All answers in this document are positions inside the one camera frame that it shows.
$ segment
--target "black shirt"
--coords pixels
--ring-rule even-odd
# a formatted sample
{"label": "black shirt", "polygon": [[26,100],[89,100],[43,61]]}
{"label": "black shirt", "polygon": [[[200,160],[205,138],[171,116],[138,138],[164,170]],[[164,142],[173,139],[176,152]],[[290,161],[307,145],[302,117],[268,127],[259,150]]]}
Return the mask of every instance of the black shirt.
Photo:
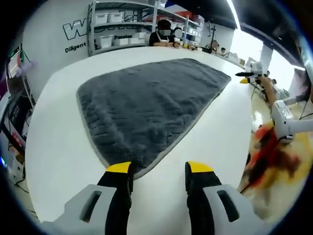
{"label": "black shirt", "polygon": [[[169,40],[170,43],[173,43],[174,42],[174,37],[173,36],[163,36],[162,34],[159,34],[160,36],[160,39],[162,40]],[[160,40],[157,36],[157,33],[156,32],[153,32],[151,35],[150,35],[150,38],[149,38],[149,46],[153,46],[154,43],[159,43]]]}

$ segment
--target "white table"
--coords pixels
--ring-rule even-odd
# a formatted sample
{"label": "white table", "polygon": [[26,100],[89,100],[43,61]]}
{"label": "white table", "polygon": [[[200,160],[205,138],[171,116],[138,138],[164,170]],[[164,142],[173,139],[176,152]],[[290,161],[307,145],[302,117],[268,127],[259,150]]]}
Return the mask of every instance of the white table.
{"label": "white table", "polygon": [[210,54],[166,47],[138,47],[96,55],[54,73],[36,104],[28,130],[26,175],[41,221],[53,221],[64,204],[105,168],[96,156],[78,109],[76,91],[90,78],[139,64],[193,58],[230,76],[227,85],[193,129],[149,173],[134,182],[130,235],[187,235],[190,219],[184,189],[188,160],[215,169],[221,182],[237,187],[245,167],[252,128],[249,86],[241,70]]}

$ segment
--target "window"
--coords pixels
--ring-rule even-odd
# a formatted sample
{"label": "window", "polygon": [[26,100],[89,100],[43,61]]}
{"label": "window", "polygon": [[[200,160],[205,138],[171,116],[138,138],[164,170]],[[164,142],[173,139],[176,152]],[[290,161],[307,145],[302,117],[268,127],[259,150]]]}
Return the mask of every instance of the window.
{"label": "window", "polygon": [[252,35],[240,30],[235,30],[230,51],[237,53],[240,59],[248,61],[251,57],[256,61],[260,61],[263,42]]}
{"label": "window", "polygon": [[294,75],[293,66],[277,51],[273,51],[268,70],[269,77],[276,79],[277,87],[289,91]]}

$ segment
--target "floor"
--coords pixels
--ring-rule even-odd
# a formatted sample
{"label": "floor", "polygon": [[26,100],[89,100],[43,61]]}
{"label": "floor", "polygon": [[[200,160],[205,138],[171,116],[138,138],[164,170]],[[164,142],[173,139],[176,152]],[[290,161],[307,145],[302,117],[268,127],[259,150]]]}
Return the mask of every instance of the floor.
{"label": "floor", "polygon": [[[258,97],[258,95],[254,94],[252,99],[252,120],[253,120],[253,127],[252,131],[255,131],[259,125],[267,122],[270,120],[270,112],[269,108],[266,106],[264,101]],[[34,211],[30,196],[28,194],[28,187],[27,187],[27,178],[19,183],[19,186],[13,186],[13,191],[17,199],[21,202],[24,206],[24,209],[27,213],[37,222],[39,222],[36,213]]]}

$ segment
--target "gray towel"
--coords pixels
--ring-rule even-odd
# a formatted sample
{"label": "gray towel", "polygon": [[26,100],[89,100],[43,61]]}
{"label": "gray towel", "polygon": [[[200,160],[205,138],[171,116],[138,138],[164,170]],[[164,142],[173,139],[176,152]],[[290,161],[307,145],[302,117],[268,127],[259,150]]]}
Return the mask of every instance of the gray towel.
{"label": "gray towel", "polygon": [[196,60],[177,59],[94,77],[77,96],[104,165],[132,161],[138,178],[188,133],[230,80]]}

